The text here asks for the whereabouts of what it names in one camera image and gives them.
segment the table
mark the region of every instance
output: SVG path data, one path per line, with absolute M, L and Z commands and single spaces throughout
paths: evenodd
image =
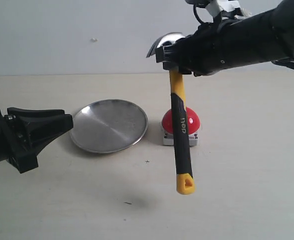
M 66 133 L 24 174 L 0 162 L 0 240 L 294 239 L 294 71 L 185 77 L 198 113 L 196 192 L 175 190 L 173 147 L 161 146 L 166 74 L 0 76 L 0 109 L 64 109 L 125 99 L 149 118 L 116 154 L 76 148 Z

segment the stainless steel plate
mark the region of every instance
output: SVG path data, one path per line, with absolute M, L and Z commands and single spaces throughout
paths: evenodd
M 84 107 L 73 119 L 72 141 L 81 149 L 109 154 L 136 144 L 148 127 L 146 113 L 136 104 L 107 99 Z

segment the cable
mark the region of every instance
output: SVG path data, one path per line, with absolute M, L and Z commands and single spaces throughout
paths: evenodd
M 198 15 L 198 13 L 197 13 L 197 5 L 196 5 L 196 4 L 193 5 L 193 14 L 195 15 L 197 21 L 198 21 L 200 24 L 204 24 L 204 23 L 205 23 L 204 21 L 202 21 L 202 20 L 200 19 L 199 15 Z

